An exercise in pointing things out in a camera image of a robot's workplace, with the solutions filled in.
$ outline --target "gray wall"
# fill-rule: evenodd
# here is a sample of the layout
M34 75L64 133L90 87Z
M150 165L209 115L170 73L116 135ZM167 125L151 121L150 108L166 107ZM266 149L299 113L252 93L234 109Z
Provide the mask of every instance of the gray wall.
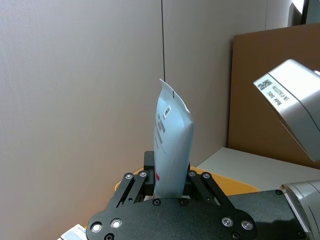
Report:
M195 120L191 163L226 144L231 43L267 0L164 0L166 80ZM0 232L55 239L86 225L153 148L160 0L0 3Z

